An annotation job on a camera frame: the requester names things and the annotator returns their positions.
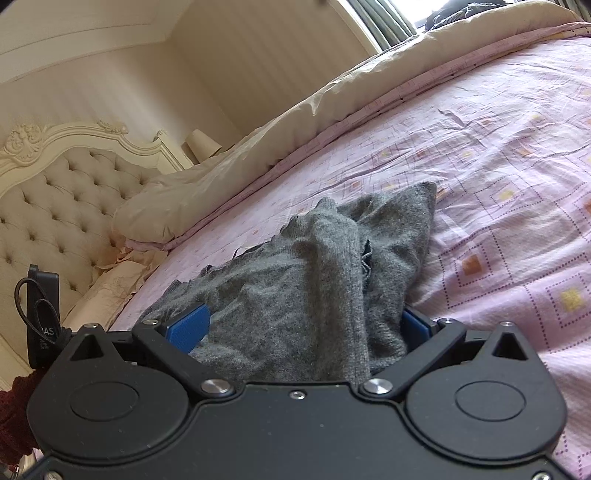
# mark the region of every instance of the maroon fabric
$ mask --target maroon fabric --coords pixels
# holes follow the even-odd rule
[[[12,390],[0,391],[0,462],[16,465],[29,455],[37,442],[27,422],[27,403],[45,370],[36,370],[28,377],[16,377]]]

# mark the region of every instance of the ornate carving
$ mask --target ornate carving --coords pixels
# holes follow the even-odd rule
[[[110,123],[105,122],[103,120],[99,120],[97,122],[97,124],[105,132],[109,132],[109,133],[112,133],[112,134],[126,135],[126,134],[129,133],[129,129],[127,128],[127,125],[125,125],[124,123],[110,124]]]
[[[43,147],[47,127],[38,125],[15,126],[0,152],[0,158],[12,160],[17,166],[25,167],[37,160]]]

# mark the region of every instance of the blue gripper pad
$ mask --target blue gripper pad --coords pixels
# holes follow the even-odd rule
[[[422,313],[405,306],[400,320],[400,333],[412,352],[437,333],[437,323],[428,319]]]
[[[189,353],[209,332],[209,308],[204,303],[191,305],[163,327],[164,337],[182,352]]]

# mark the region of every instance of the black cable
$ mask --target black cable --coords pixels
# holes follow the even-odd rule
[[[38,319],[38,315],[37,315],[37,310],[39,305],[42,303],[43,305],[47,306],[51,312],[51,315],[53,316],[53,320],[54,320],[54,324],[59,325],[60,324],[60,319],[57,316],[57,312],[55,310],[55,308],[53,307],[53,305],[51,304],[51,302],[49,302],[47,300],[47,296],[45,295],[45,292],[43,291],[43,288],[41,287],[41,285],[39,284],[39,282],[37,280],[34,280],[32,278],[21,278],[18,282],[16,287],[14,288],[14,304],[17,308],[17,312],[19,314],[19,316],[21,317],[22,321],[25,322],[25,324],[33,331],[35,332],[38,336],[40,336],[43,340],[45,340],[47,343],[50,343],[52,345],[55,345],[56,343],[49,339],[43,332],[41,332],[39,330],[39,328],[37,328],[35,325],[33,325],[31,323],[31,321],[27,318],[27,315],[25,315],[25,313],[22,311],[22,307],[21,307],[21,302],[18,298],[18,295],[21,291],[22,286],[25,284],[32,284],[35,285],[37,287],[37,289],[39,290],[39,292],[41,293],[41,296],[43,296],[42,299],[39,299],[35,302],[35,320],[37,321],[37,324],[39,326],[39,328],[41,327],[41,324],[39,323],[39,319]]]

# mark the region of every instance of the pillow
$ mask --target pillow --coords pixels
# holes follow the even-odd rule
[[[124,249],[116,264],[95,267],[93,286],[74,305],[62,325],[77,331],[85,323],[99,323],[108,330],[166,256],[166,252]]]

